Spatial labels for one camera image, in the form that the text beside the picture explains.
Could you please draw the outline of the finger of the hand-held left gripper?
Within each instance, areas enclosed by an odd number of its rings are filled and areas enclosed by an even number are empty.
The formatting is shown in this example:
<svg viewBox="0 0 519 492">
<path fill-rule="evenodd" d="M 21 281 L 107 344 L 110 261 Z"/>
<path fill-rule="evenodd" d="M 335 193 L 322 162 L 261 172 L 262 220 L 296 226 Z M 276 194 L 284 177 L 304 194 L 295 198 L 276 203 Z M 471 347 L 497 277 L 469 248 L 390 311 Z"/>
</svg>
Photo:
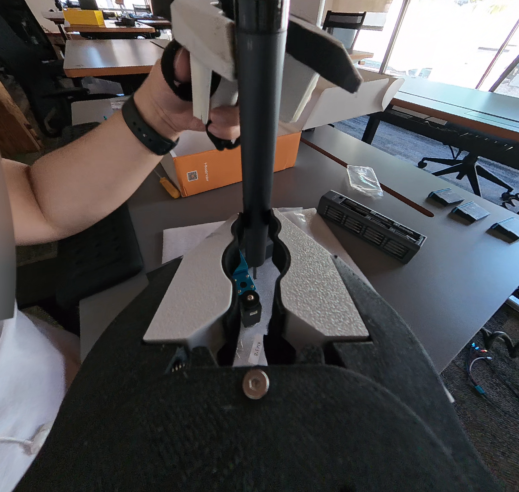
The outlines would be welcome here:
<svg viewBox="0 0 519 492">
<path fill-rule="evenodd" d="M 295 15 L 289 17 L 286 52 L 348 93 L 357 93 L 363 83 L 341 41 Z"/>
<path fill-rule="evenodd" d="M 235 23 L 218 0 L 173 0 L 172 36 L 192 58 L 227 80 L 236 80 Z"/>
</svg>

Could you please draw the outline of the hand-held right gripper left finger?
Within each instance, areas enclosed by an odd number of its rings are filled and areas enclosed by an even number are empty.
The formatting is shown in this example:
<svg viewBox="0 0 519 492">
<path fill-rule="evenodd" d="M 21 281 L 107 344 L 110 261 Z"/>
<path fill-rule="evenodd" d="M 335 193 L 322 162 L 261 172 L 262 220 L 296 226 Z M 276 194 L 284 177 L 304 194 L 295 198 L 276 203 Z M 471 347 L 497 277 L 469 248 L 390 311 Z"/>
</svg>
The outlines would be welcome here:
<svg viewBox="0 0 519 492">
<path fill-rule="evenodd" d="M 240 265 L 242 214 L 235 214 L 186 255 L 144 334 L 148 344 L 204 346 L 233 364 L 241 315 L 233 274 Z"/>
</svg>

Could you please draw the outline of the blue servo bracket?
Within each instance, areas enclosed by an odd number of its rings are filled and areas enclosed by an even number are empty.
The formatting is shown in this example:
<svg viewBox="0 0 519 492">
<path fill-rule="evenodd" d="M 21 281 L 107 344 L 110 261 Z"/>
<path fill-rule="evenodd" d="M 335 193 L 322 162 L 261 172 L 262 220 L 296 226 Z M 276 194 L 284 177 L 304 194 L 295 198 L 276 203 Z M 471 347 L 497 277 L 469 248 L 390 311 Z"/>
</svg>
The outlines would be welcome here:
<svg viewBox="0 0 519 492">
<path fill-rule="evenodd" d="M 261 320 L 262 304 L 255 283 L 250 276 L 249 266 L 241 251 L 240 263 L 232 275 L 237 291 L 241 322 L 244 327 L 253 327 Z"/>
</svg>

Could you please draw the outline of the dark grey electric screwdriver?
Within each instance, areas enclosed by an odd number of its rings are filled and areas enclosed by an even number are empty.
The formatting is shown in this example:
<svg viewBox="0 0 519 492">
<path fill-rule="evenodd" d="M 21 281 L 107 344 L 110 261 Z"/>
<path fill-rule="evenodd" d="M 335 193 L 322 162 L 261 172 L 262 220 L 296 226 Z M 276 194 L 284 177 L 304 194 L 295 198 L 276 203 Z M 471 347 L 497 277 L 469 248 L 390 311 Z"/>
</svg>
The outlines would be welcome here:
<svg viewBox="0 0 519 492">
<path fill-rule="evenodd" d="M 290 0 L 235 0 L 245 259 L 266 258 Z"/>
</svg>

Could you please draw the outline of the person's left forearm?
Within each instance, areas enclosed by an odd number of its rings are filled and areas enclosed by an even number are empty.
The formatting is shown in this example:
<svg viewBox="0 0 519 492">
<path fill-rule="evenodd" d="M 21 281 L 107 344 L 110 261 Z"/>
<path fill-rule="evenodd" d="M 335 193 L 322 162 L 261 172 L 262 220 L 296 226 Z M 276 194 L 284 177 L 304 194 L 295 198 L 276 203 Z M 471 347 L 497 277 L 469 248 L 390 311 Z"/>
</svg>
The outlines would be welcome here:
<svg viewBox="0 0 519 492">
<path fill-rule="evenodd" d="M 89 228 L 125 203 L 161 159 L 121 112 L 32 165 L 3 159 L 15 245 L 54 242 Z"/>
</svg>

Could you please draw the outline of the black chair at window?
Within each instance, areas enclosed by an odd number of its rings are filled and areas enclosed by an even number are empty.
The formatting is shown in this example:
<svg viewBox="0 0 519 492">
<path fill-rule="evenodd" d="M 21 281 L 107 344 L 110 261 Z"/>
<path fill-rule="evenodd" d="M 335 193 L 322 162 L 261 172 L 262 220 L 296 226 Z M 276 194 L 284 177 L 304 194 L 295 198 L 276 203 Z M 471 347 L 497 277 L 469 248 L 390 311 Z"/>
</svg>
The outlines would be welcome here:
<svg viewBox="0 0 519 492">
<path fill-rule="evenodd" d="M 322 30 L 341 41 L 346 49 L 353 49 L 357 34 L 362 27 L 367 12 L 342 13 L 328 10 Z"/>
</svg>

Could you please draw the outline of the black mesh office chair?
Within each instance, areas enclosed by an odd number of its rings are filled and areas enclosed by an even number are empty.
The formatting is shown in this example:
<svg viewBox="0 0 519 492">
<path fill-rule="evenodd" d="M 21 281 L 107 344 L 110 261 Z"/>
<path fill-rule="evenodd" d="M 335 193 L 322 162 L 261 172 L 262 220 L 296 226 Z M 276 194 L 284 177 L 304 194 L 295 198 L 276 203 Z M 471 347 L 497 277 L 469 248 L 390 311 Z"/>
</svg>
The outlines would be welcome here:
<svg viewBox="0 0 519 492">
<path fill-rule="evenodd" d="M 19 308 L 50 305 L 60 314 L 138 275 L 144 267 L 127 203 L 81 233 L 57 243 L 54 255 L 16 268 Z"/>
</svg>

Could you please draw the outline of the yellow box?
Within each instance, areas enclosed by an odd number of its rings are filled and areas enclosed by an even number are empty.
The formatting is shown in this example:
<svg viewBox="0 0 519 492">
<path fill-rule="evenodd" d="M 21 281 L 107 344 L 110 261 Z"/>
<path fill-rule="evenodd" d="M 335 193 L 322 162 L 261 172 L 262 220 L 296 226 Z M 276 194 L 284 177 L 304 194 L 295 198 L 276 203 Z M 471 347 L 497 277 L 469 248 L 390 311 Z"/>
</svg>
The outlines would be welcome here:
<svg viewBox="0 0 519 492">
<path fill-rule="evenodd" d="M 70 26 L 105 27 L 104 16 L 98 9 L 64 8 L 63 17 Z"/>
</svg>

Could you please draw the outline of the clear plastic bag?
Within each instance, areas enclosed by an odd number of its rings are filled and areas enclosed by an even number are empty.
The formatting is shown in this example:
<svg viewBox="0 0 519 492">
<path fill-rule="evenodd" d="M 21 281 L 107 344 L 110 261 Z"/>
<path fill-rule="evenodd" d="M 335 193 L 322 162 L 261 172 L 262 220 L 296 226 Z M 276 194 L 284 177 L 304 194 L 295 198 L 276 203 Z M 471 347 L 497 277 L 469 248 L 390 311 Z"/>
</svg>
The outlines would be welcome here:
<svg viewBox="0 0 519 492">
<path fill-rule="evenodd" d="M 371 167 L 348 164 L 347 177 L 351 188 L 363 195 L 374 199 L 384 196 L 384 191 Z"/>
</svg>

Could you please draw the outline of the large window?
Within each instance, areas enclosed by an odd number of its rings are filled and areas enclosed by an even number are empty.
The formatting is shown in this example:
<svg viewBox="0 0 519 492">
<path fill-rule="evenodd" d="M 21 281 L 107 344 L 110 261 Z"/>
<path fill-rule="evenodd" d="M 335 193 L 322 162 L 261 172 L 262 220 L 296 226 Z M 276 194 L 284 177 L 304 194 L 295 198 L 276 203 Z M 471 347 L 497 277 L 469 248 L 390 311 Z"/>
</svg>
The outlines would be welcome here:
<svg viewBox="0 0 519 492">
<path fill-rule="evenodd" d="M 518 0 L 326 0 L 327 11 L 366 13 L 353 48 L 360 68 L 481 91 L 518 56 Z"/>
</svg>

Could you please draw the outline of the orange cardboard box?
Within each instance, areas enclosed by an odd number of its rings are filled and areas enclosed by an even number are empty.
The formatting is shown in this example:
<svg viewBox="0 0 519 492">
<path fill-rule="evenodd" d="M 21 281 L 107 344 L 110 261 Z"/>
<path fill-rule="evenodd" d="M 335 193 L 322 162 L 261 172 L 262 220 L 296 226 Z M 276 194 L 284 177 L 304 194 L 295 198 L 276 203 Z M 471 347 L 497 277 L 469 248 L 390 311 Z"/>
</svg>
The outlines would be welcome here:
<svg viewBox="0 0 519 492">
<path fill-rule="evenodd" d="M 404 84 L 403 78 L 358 69 L 362 84 L 349 93 L 289 55 L 284 67 L 274 171 L 295 165 L 302 131 L 382 112 Z M 183 197 L 242 181 L 240 148 L 218 151 L 205 132 L 185 132 L 161 165 Z"/>
</svg>

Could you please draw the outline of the small black blue-edged part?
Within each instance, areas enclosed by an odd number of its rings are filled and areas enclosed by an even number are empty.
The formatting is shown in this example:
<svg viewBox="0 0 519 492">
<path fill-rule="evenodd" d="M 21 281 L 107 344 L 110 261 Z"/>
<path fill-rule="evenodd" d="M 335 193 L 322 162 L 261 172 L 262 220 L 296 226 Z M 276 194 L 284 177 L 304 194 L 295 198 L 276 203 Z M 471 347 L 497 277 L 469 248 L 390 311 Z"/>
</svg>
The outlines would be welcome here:
<svg viewBox="0 0 519 492">
<path fill-rule="evenodd" d="M 488 232 L 500 236 L 503 241 L 514 243 L 518 241 L 518 218 L 510 217 L 496 222 Z"/>
<path fill-rule="evenodd" d="M 454 207 L 450 214 L 452 216 L 457 216 L 468 223 L 476 223 L 490 216 L 489 211 L 473 201 L 466 202 Z"/>
<path fill-rule="evenodd" d="M 456 206 L 464 202 L 464 197 L 451 188 L 432 191 L 429 193 L 427 198 L 444 207 Z"/>
</svg>

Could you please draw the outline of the black office chair base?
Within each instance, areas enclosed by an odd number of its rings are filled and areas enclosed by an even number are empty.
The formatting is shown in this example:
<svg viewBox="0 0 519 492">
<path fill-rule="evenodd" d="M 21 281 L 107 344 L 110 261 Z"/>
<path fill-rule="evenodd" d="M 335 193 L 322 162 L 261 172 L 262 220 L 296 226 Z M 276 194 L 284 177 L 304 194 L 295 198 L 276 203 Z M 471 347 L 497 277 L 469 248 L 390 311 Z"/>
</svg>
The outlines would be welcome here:
<svg viewBox="0 0 519 492">
<path fill-rule="evenodd" d="M 466 177 L 475 195 L 481 197 L 479 177 L 496 184 L 505 191 L 501 195 L 501 205 L 515 206 L 518 202 L 518 192 L 501 178 L 484 168 L 480 159 L 491 160 L 508 167 L 518 169 L 518 142 L 504 140 L 488 134 L 462 132 L 461 134 L 447 135 L 446 142 L 451 151 L 451 158 L 423 157 L 417 167 L 424 169 L 429 162 L 446 165 L 447 168 L 433 172 L 434 176 L 456 174 L 458 180 Z"/>
</svg>

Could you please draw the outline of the black high-back office chair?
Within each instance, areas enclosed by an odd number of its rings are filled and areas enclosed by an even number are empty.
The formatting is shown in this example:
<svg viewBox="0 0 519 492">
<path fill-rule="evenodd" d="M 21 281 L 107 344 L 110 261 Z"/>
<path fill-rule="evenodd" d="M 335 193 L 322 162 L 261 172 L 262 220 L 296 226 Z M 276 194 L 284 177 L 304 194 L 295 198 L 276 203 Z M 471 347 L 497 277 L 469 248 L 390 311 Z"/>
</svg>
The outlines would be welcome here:
<svg viewBox="0 0 519 492">
<path fill-rule="evenodd" d="M 21 87 L 48 137 L 71 125 L 71 103 L 89 95 L 81 81 L 63 84 L 63 61 L 24 0 L 1 0 L 1 68 Z"/>
</svg>

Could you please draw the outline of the yellow-handled tool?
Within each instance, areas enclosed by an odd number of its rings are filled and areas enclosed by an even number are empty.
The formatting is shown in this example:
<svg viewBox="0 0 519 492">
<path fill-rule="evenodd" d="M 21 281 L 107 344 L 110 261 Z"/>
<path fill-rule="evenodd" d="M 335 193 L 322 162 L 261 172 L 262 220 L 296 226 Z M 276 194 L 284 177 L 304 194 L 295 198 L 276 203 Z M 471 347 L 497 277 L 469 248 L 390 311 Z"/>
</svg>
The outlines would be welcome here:
<svg viewBox="0 0 519 492">
<path fill-rule="evenodd" d="M 181 197 L 180 191 L 168 177 L 159 175 L 159 183 L 172 198 L 178 199 Z"/>
</svg>

